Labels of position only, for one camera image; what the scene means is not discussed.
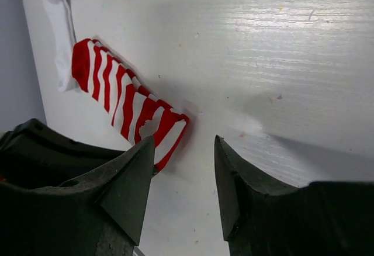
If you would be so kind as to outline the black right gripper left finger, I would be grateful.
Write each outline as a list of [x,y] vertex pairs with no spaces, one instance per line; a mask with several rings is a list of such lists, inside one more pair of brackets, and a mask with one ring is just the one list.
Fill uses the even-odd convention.
[[1,183],[2,255],[132,255],[154,169],[154,139],[57,186]]

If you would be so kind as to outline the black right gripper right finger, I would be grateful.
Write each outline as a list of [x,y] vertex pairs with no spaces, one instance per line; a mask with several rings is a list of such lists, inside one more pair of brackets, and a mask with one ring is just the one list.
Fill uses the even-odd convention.
[[252,165],[219,136],[214,168],[231,255],[373,254],[373,183],[297,188]]

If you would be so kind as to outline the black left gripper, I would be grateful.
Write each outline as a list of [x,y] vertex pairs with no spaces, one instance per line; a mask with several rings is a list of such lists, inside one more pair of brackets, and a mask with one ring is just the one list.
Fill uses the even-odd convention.
[[33,118],[1,135],[1,181],[25,189],[58,186],[123,153],[74,141]]

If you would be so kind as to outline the red white striped sock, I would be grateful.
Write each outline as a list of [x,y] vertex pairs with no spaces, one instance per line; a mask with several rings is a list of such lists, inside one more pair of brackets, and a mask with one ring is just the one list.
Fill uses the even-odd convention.
[[131,145],[153,136],[154,173],[168,163],[189,123],[186,114],[153,95],[131,68],[97,39],[84,39],[72,51],[72,77],[110,116],[110,124]]

